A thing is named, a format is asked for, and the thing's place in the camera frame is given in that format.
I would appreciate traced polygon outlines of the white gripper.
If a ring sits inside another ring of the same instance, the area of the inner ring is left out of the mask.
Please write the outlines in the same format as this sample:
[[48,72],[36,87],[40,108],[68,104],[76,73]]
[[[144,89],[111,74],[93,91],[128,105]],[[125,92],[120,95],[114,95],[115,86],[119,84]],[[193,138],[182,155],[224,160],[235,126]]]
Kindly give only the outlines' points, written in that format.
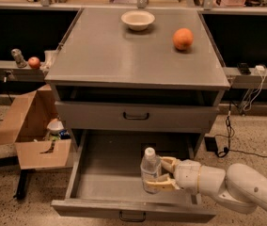
[[184,190],[186,193],[198,193],[198,174],[201,164],[192,160],[180,161],[176,157],[161,156],[162,167],[173,173],[175,179],[164,174],[157,178],[143,179],[144,188],[148,192]]

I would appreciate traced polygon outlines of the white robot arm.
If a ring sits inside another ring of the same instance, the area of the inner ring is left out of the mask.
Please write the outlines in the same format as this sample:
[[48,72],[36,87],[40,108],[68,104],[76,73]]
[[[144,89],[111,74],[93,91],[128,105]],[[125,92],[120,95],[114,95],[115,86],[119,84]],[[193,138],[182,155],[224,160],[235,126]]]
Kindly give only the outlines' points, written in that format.
[[144,179],[146,187],[205,195],[227,209],[242,214],[250,214],[258,206],[267,212],[267,178],[245,164],[232,164],[228,170],[224,170],[193,160],[180,161],[164,156],[160,159],[160,165],[167,170],[167,174]]

